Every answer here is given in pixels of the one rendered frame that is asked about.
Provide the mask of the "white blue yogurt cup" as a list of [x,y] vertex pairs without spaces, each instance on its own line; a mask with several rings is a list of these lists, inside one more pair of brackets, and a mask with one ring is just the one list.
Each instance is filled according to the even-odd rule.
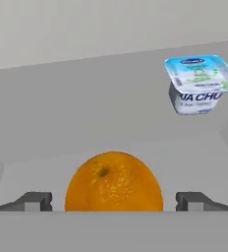
[[228,63],[218,55],[171,57],[164,66],[169,97],[180,115],[207,114],[228,93]]

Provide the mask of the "orange fruit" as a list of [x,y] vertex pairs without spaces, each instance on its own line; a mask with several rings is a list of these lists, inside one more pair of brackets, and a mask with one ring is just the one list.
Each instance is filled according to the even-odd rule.
[[91,157],[72,176],[65,211],[156,211],[163,197],[151,170],[138,158],[107,152]]

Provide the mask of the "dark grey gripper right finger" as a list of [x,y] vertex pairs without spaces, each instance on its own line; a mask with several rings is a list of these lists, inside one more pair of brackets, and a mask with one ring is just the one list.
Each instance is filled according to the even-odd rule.
[[177,192],[178,212],[228,212],[228,205],[217,203],[201,192]]

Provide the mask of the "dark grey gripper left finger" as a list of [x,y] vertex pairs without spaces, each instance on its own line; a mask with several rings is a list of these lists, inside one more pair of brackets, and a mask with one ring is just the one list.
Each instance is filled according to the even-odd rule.
[[14,202],[0,205],[1,212],[51,212],[51,192],[27,192]]

